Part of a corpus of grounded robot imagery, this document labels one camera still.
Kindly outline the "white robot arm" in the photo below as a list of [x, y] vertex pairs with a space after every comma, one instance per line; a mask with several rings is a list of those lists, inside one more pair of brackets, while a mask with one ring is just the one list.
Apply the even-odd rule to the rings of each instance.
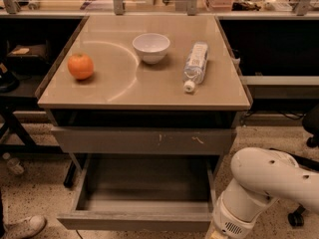
[[215, 201], [204, 239], [244, 239], [280, 198], [319, 213], [319, 173], [302, 168], [291, 154], [246, 147], [235, 153], [230, 168], [232, 180]]

